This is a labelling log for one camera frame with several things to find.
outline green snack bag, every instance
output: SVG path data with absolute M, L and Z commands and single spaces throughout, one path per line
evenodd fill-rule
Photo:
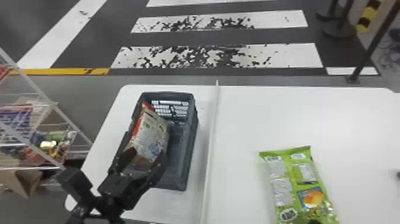
M 260 152 L 269 168 L 277 224 L 337 224 L 310 147 Z

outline stanchion base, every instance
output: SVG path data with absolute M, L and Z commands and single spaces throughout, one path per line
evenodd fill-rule
M 357 34 L 355 27 L 347 21 L 341 29 L 338 29 L 337 21 L 329 21 L 323 24 L 322 31 L 326 36 L 333 39 L 350 39 L 354 38 Z
M 351 76 L 345 76 L 347 84 L 350 84 L 350 85 L 360 85 L 361 84 L 361 82 L 360 82 L 360 80 L 358 78 L 355 79 L 355 80 L 352 80 L 352 79 L 350 79 L 350 77 Z
M 336 6 L 333 13 L 329 13 L 330 4 L 324 4 L 317 12 L 316 16 L 320 20 L 337 20 L 342 16 L 343 9 L 339 5 Z

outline cardboard box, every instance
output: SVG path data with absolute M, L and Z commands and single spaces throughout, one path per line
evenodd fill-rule
M 0 160 L 7 160 L 9 167 L 20 165 L 19 160 L 4 153 L 0 153 Z M 38 186 L 42 174 L 38 170 L 2 170 L 0 171 L 0 183 L 22 197 L 29 198 Z

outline gray plastic basket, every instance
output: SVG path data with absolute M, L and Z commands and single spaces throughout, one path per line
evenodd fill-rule
M 152 104 L 156 113 L 171 124 L 167 148 L 170 165 L 156 188 L 185 191 L 198 126 L 195 99 L 192 94 L 180 92 L 142 93 L 132 115 L 130 133 L 139 119 L 144 101 Z M 140 177 L 146 171 L 143 167 L 128 166 L 123 173 Z

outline floor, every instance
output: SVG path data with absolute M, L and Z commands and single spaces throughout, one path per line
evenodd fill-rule
M 316 4 L 304 4 L 305 0 L 254 2 L 229 0 L 225 1 L 227 3 L 222 3 L 223 1 L 220 0 L 150 0 L 148 7 L 146 7 L 148 0 L 63 0 L 57 1 L 57 3 L 52 0 L 32 1 L 35 2 L 34 7 L 24 6 L 22 0 L 14 0 L 14 2 L 19 2 L 17 4 L 21 6 L 10 8 L 11 10 L 0 8 L 0 30 L 10 29 L 10 24 L 13 24 L 13 28 L 16 27 L 12 32 L 0 35 L 0 46 L 14 60 L 26 65 L 23 68 L 32 68 L 29 66 L 32 64 L 35 66 L 40 64 L 40 68 L 112 68 L 107 76 L 31 76 L 52 100 L 60 103 L 61 109 L 69 118 L 93 140 L 115 96 L 124 85 L 213 85 L 216 80 L 219 80 L 220 85 L 348 86 L 343 76 L 329 76 L 325 67 L 354 67 L 357 64 L 357 58 L 364 52 L 362 44 L 368 45 L 371 39 L 371 35 L 364 35 L 360 38 L 361 41 L 354 39 L 348 43 L 342 43 L 341 49 L 348 48 L 350 50 L 347 51 L 348 54 L 339 54 L 339 50 L 332 47 L 330 40 L 319 36 L 320 32 L 317 34 L 316 30 L 319 30 L 320 24 L 315 20 L 313 14 Z M 173 5 L 183 2 L 187 2 L 187 5 L 154 7 L 160 6 L 160 4 Z M 76 10 L 71 13 L 70 9 L 75 7 L 77 7 Z M 257 21 L 257 17 L 268 17 L 268 15 L 253 14 L 250 18 L 251 23 L 245 23 L 244 20 L 238 26 L 238 23 L 228 22 L 230 25 L 221 30 L 222 26 L 209 26 L 209 23 L 221 23 L 216 23 L 215 20 L 210 19 L 211 17 L 207 17 L 207 14 L 213 14 L 218 21 L 224 21 L 225 15 L 221 15 L 221 13 L 272 10 L 302 10 L 307 19 L 307 27 L 302 27 L 304 26 L 302 23 L 289 22 L 282 24 L 294 27 L 284 29 L 259 27 L 269 25 L 257 24 L 254 22 Z M 13 19 L 10 11 L 21 12 L 23 19 Z M 178 20 L 174 17 L 171 18 L 171 16 L 181 15 L 182 11 L 185 12 L 185 15 L 198 15 L 197 19 L 201 18 L 202 21 L 208 21 L 208 23 L 199 23 L 194 26 L 193 17 L 189 17 L 187 20 L 185 20 L 187 17 L 183 19 L 180 17 Z M 73 26 L 68 27 L 68 23 L 66 23 L 67 25 L 63 23 L 65 14 L 71 14 L 67 18 L 76 22 Z M 285 17 L 290 16 L 293 15 L 284 15 L 283 20 L 287 21 Z M 141 24 L 136 22 L 139 17 L 141 19 L 138 21 L 141 21 Z M 160 19 L 162 23 L 167 21 L 169 26 L 161 30 L 158 27 L 161 24 L 158 23 Z M 29 35 L 26 34 L 23 24 L 30 24 L 34 28 Z M 197 31 L 171 31 L 172 29 L 184 30 L 187 27 L 197 29 Z M 54 29 L 68 29 L 70 32 L 65 33 L 65 37 L 48 35 Z M 321 60 L 301 61 L 302 64 L 298 64 L 299 57 L 294 59 L 297 64 L 283 59 L 274 61 L 274 58 L 270 58 L 271 61 L 265 61 L 268 57 L 275 57 L 268 55 L 274 55 L 276 51 L 289 51 L 294 56 L 299 54 L 296 53 L 298 51 L 295 49 L 288 48 L 290 45 L 286 46 L 286 43 L 311 43 L 311 45 L 303 45 L 305 48 L 302 48 L 301 51 L 307 51 L 308 55 L 316 56 L 317 59 L 320 58 Z M 43 53 L 43 49 L 49 49 L 48 44 L 52 48 L 50 53 L 48 54 L 48 51 Z M 157 53 L 165 52 L 165 48 L 155 48 L 156 46 L 168 46 L 166 48 L 168 52 L 173 52 L 170 47 L 174 46 L 185 48 L 178 49 L 175 54 L 157 56 L 157 60 L 151 61 L 152 66 L 150 66 L 144 60 L 145 57 L 148 57 L 148 54 L 154 51 Z M 169 63 L 175 63 L 178 69 L 164 66 L 163 60 L 175 56 L 178 58 L 189 56 L 190 58 L 190 55 L 183 55 L 182 52 L 193 52 L 193 49 L 207 51 L 208 55 L 214 55 L 213 59 L 216 59 L 219 63 L 215 60 L 210 62 L 203 57 L 199 60 L 201 63 L 188 63 L 187 61 L 190 62 L 190 60 L 182 63 L 180 61 Z M 260 51 L 263 54 L 254 54 L 256 52 L 254 49 L 261 49 Z M 264 60 L 240 59 L 235 61 L 232 60 L 232 58 L 235 58 L 232 54 L 226 54 L 227 50 L 237 54 L 244 53 L 247 57 L 251 54 L 252 57 L 257 56 L 264 58 Z M 377 49 L 373 55 L 373 61 L 379 62 L 382 53 L 383 49 Z M 116 60 L 116 58 L 133 61 L 127 61 L 121 65 L 121 60 Z M 217 64 L 217 66 L 211 67 L 210 64 Z M 384 69 L 379 63 L 376 63 L 376 65 L 380 75 L 360 77 L 360 86 L 385 87 L 393 91 L 400 91 L 399 70 Z M 0 211 L 2 211 L 0 214 L 7 214 L 2 216 L 8 219 L 6 223 L 61 223 L 68 216 L 68 213 L 64 210 L 64 200 L 65 193 L 57 191 L 41 191 L 29 200 L 6 192 L 0 195 Z

